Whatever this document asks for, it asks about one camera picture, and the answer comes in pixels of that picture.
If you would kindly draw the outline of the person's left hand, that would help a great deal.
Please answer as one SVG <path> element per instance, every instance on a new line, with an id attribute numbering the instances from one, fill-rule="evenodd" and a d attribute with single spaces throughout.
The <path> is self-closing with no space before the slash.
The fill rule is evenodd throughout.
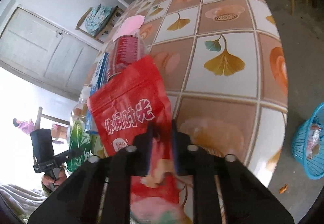
<path id="1" fill-rule="evenodd" d="M 58 173 L 57 179 L 53 179 L 47 174 L 44 174 L 42 176 L 42 184 L 45 188 L 49 189 L 50 191 L 56 190 L 65 180 L 67 179 L 67 176 L 65 174 L 64 169 L 60 169 L 60 172 Z"/>

